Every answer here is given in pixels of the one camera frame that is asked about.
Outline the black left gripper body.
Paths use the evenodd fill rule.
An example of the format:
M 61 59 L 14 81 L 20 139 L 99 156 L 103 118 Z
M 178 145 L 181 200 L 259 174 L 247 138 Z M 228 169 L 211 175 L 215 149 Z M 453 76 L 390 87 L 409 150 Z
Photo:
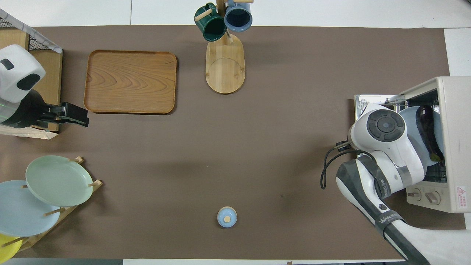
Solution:
M 6 126 L 13 128 L 38 127 L 47 129 L 50 123 L 65 124 L 57 119 L 57 113 L 50 109 L 58 105 L 47 104 L 35 89 L 32 89 L 20 102 L 17 110 L 6 120 Z

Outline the glass oven door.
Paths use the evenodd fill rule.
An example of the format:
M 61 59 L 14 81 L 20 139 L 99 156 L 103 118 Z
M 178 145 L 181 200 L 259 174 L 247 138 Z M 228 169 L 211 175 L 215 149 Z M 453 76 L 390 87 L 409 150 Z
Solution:
M 389 94 L 361 94 L 354 96 L 354 113 L 355 121 L 363 114 L 367 104 L 375 103 L 393 111 L 400 112 L 406 108 L 405 98 L 403 95 Z

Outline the dark purple eggplant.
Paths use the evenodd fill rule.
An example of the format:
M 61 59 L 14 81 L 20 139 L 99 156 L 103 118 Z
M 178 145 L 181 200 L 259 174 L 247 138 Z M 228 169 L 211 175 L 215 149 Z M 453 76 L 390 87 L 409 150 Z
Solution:
M 438 146 L 435 136 L 432 107 L 429 105 L 420 106 L 416 111 L 415 119 L 419 135 L 428 152 L 429 159 L 434 162 L 442 163 L 445 158 Z

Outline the cream toaster oven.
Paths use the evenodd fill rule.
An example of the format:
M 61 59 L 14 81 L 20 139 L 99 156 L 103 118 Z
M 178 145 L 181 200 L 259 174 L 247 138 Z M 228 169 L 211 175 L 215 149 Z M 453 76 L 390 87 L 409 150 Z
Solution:
M 416 188 L 422 199 L 407 202 L 447 213 L 471 213 L 471 77 L 436 77 L 400 93 L 406 108 L 430 105 L 440 114 L 447 183 L 421 181 Z M 439 205 L 431 205 L 425 193 L 437 191 Z

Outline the pale green plate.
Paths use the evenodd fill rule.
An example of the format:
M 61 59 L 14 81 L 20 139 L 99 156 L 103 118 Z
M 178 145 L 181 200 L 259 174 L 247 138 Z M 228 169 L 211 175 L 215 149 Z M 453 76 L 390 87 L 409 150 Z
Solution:
M 77 206 L 93 193 L 93 180 L 87 170 L 62 156 L 34 159 L 26 168 L 25 180 L 37 199 L 52 206 Z

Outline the wooden serving tray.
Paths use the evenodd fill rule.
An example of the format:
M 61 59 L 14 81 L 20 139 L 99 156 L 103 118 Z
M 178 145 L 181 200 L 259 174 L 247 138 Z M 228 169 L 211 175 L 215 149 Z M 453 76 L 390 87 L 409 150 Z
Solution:
M 95 50 L 88 57 L 84 106 L 95 113 L 169 114 L 177 72 L 170 52 Z

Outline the wooden plate rack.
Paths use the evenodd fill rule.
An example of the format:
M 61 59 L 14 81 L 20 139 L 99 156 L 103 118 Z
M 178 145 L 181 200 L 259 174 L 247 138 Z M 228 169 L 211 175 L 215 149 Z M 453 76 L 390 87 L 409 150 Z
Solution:
M 82 166 L 83 159 L 80 156 L 78 156 L 77 158 L 74 158 L 74 159 L 69 159 L 69 160 L 73 161 L 73 162 L 77 162 L 78 164 L 80 164 Z M 98 188 L 100 188 L 102 186 L 102 182 L 101 182 L 101 180 L 93 180 L 93 183 L 91 183 L 91 186 L 93 187 L 93 193 L 94 193 Z M 54 229 L 61 221 L 63 221 L 70 213 L 72 213 L 72 211 L 74 211 L 78 206 L 79 205 L 71 206 L 71 207 L 59 207 L 59 209 L 57 209 L 57 210 L 54 210 L 54 211 L 49 212 L 49 213 L 45 213 L 45 216 L 52 215 L 53 213 L 56 213 L 56 212 L 60 213 L 59 219 L 57 220 L 57 223 L 51 229 L 49 229 L 46 232 L 43 232 L 41 234 L 30 236 L 30 237 L 22 237 L 23 238 L 22 246 L 19 248 L 19 250 L 24 250 L 24 249 L 28 249 L 28 248 L 32 247 L 41 238 L 43 238 L 48 232 L 50 232 L 52 229 Z

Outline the light blue racked plate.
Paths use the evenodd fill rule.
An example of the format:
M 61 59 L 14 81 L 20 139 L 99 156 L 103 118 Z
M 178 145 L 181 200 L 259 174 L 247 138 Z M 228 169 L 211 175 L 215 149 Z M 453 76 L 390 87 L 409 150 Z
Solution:
M 59 209 L 36 198 L 26 181 L 10 180 L 0 183 L 0 233 L 13 237 L 30 237 L 51 229 L 60 213 L 45 216 Z

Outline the yellow plate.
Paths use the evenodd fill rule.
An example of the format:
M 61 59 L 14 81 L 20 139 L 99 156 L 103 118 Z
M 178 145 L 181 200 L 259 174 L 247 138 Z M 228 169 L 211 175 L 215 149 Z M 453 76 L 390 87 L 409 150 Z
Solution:
M 22 246 L 22 237 L 0 234 L 0 264 L 12 258 Z

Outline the wooden mug tree stand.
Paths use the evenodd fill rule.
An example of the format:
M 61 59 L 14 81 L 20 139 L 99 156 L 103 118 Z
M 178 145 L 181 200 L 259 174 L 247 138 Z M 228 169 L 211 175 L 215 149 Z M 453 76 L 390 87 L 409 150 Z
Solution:
M 224 18 L 227 0 L 216 0 L 214 4 L 219 15 Z M 219 40 L 208 42 L 205 77 L 210 88 L 219 94 L 234 93 L 244 84 L 244 47 L 240 39 L 227 27 Z

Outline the dark green mug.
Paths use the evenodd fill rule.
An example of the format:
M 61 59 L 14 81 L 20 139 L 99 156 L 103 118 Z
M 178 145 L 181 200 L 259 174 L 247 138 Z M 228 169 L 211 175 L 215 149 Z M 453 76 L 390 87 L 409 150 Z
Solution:
M 212 2 L 200 7 L 194 15 L 195 25 L 202 32 L 202 36 L 209 42 L 219 40 L 226 32 L 224 18 L 217 12 Z

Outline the brown table mat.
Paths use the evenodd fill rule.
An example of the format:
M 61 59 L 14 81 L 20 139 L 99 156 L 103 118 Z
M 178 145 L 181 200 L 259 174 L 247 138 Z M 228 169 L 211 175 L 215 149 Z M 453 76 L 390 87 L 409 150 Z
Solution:
M 252 27 L 240 33 L 246 79 L 206 83 L 195 25 L 41 27 L 63 48 L 61 99 L 83 106 L 89 54 L 163 51 L 178 59 L 169 115 L 89 113 L 51 140 L 0 135 L 0 181 L 42 155 L 85 159 L 104 185 L 17 258 L 399 259 L 340 193 L 356 94 L 398 94 L 449 75 L 443 29 Z M 237 223 L 222 228 L 230 206 Z

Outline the blue mug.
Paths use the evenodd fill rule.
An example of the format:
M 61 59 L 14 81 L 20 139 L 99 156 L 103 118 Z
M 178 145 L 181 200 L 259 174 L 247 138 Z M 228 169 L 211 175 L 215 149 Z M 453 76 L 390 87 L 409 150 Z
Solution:
M 227 0 L 224 20 L 230 31 L 244 32 L 252 26 L 252 3 L 254 0 Z

